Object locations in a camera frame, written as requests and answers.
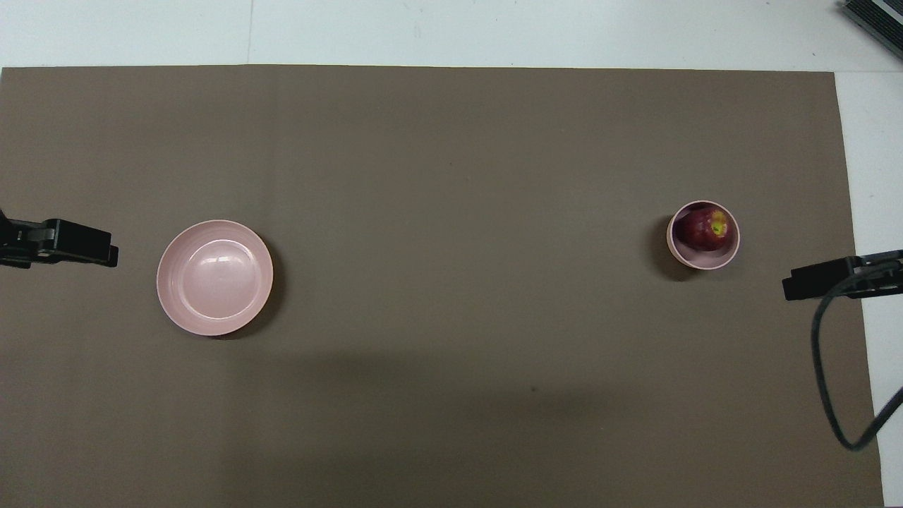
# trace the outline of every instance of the pink bowl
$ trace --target pink bowl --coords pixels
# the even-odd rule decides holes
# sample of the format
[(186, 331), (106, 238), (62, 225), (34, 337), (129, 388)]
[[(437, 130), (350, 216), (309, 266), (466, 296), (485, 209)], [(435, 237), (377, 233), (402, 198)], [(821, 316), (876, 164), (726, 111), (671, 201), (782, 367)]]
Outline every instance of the pink bowl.
[[(731, 226), (733, 226), (734, 234), (731, 242), (718, 250), (705, 251), (694, 249), (678, 240), (675, 235), (675, 224), (677, 223), (677, 221), (680, 221), (691, 210), (703, 208), (706, 206), (717, 206), (718, 208), (724, 210), (724, 212), (728, 214), (728, 219), (731, 221)], [(671, 253), (674, 254), (674, 257), (677, 258), (677, 260), (681, 263), (684, 263), (690, 268), (697, 268), (700, 270), (714, 270), (730, 263), (731, 259), (734, 259), (734, 256), (737, 255), (737, 249), (740, 248), (740, 226), (737, 225), (737, 221), (734, 219), (734, 216), (731, 214), (731, 212), (723, 206), (719, 205), (717, 202), (689, 202), (682, 206), (681, 209), (678, 210), (677, 213), (675, 213), (674, 217), (672, 217), (671, 221), (668, 223), (666, 241), (668, 243), (668, 249), (671, 250)]]
[(263, 240), (233, 221), (206, 221), (170, 242), (157, 268), (157, 296), (174, 323), (223, 335), (250, 323), (273, 287)]

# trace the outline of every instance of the cable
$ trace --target cable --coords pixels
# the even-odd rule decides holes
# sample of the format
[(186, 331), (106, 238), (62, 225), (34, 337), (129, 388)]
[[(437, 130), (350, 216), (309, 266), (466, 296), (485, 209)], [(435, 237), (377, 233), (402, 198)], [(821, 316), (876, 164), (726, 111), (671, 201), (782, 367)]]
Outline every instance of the cable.
[(885, 422), (888, 421), (890, 415), (894, 414), (894, 411), (896, 411), (897, 408), (899, 408), (900, 405), (903, 404), (903, 388), (897, 390), (897, 393), (895, 393), (894, 396), (891, 397), (890, 400), (888, 400), (888, 403), (884, 405), (884, 408), (881, 409), (881, 411), (878, 413), (878, 416), (875, 417), (875, 419), (871, 421), (869, 426), (865, 428), (862, 436), (855, 443), (851, 443), (843, 434), (840, 423), (838, 423), (837, 421), (837, 416), (834, 415), (834, 408), (831, 404), (831, 397), (828, 395), (828, 386), (826, 381), (824, 380), (824, 368), (822, 367), (822, 353), (818, 345), (819, 330), (822, 326), (822, 316), (824, 316), (824, 311), (828, 310), (828, 306), (831, 304), (832, 300), (842, 295), (844, 291), (848, 290), (856, 283), (865, 280), (872, 274), (889, 269), (893, 269), (894, 271), (900, 270), (900, 264), (897, 261), (880, 263), (879, 265), (875, 265), (873, 267), (863, 268), (859, 271), (859, 273), (855, 273), (845, 278), (836, 286), (832, 287), (831, 290), (828, 291), (828, 293), (824, 296), (824, 298), (822, 298), (821, 304), (819, 304), (818, 308), (815, 309), (815, 315), (812, 317), (812, 360), (815, 364), (815, 382), (818, 383), (818, 394), (822, 397), (824, 414), (828, 417), (828, 423), (831, 424), (831, 431), (834, 433), (834, 436), (837, 437), (837, 440), (840, 441), (841, 445), (851, 451), (859, 451), (865, 448), (875, 438), (875, 435), (878, 434), (878, 431), (881, 429), (881, 427), (883, 427)]

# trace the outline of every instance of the apple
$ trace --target apple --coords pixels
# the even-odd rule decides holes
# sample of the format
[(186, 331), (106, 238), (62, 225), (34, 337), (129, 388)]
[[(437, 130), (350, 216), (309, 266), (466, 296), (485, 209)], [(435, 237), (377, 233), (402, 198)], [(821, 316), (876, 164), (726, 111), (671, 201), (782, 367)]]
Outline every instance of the apple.
[(733, 225), (727, 212), (717, 206), (706, 206), (687, 213), (675, 225), (677, 239), (697, 250), (718, 250), (733, 236)]

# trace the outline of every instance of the table surface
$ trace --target table surface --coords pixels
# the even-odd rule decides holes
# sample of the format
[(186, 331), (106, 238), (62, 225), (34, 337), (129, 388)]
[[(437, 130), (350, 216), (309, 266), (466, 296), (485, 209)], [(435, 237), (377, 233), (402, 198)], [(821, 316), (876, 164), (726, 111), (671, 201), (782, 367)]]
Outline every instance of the table surface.
[[(834, 71), (857, 253), (903, 245), (903, 230), (890, 227), (903, 216), (903, 61), (834, 0), (0, 5), (0, 67), (213, 63)], [(900, 304), (903, 296), (863, 302), (876, 409), (903, 385)], [(879, 442), (885, 504), (903, 504), (900, 415)]]

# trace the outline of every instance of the plate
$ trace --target plate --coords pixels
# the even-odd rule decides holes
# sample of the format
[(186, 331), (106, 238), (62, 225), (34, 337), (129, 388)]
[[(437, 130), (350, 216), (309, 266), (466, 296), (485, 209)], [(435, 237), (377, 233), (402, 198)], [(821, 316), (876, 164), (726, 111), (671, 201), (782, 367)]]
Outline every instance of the plate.
[(157, 296), (174, 323), (198, 335), (247, 325), (273, 288), (264, 241), (233, 221), (206, 221), (179, 233), (157, 268)]

